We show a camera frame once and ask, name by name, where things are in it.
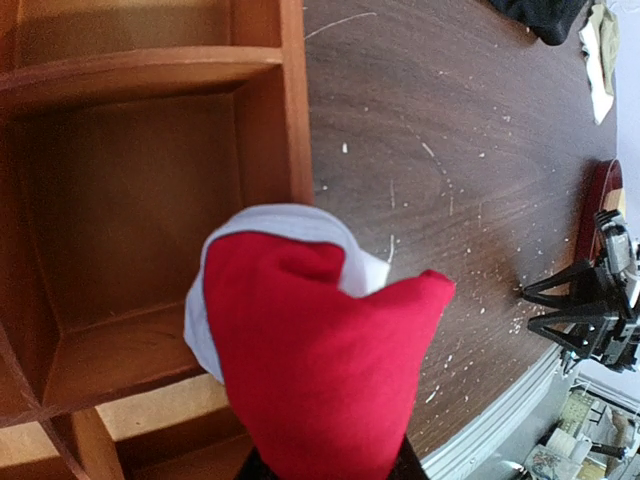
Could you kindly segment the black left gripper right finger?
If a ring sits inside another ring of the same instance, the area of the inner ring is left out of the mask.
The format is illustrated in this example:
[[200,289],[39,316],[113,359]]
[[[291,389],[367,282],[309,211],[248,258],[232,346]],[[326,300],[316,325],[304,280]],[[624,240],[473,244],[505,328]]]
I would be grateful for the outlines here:
[[389,473],[389,480],[427,480],[420,460],[413,450],[409,439],[405,437],[401,444],[394,466]]

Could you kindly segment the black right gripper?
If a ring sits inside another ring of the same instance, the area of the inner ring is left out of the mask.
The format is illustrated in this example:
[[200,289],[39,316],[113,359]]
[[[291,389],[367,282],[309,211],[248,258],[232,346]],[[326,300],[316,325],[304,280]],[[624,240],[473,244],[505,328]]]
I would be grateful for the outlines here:
[[594,221],[595,261],[575,262],[525,286],[522,298],[541,306],[598,304],[602,315],[557,311],[531,318],[527,328],[579,359],[594,354],[600,364],[621,373],[638,362],[639,243],[618,210],[602,210]]

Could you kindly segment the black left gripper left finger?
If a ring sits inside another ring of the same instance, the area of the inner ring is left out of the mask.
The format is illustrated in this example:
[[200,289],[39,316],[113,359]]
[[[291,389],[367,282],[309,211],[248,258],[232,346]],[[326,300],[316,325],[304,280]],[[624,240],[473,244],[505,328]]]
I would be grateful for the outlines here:
[[237,472],[237,480],[279,480],[279,476],[262,460],[258,450],[252,448]]

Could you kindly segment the red white underwear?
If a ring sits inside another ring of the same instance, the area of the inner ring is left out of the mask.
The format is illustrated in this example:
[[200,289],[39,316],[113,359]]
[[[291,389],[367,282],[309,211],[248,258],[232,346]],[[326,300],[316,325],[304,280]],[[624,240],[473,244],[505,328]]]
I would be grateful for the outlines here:
[[247,208],[205,241],[184,339],[279,479],[389,479],[455,285],[388,271],[299,204]]

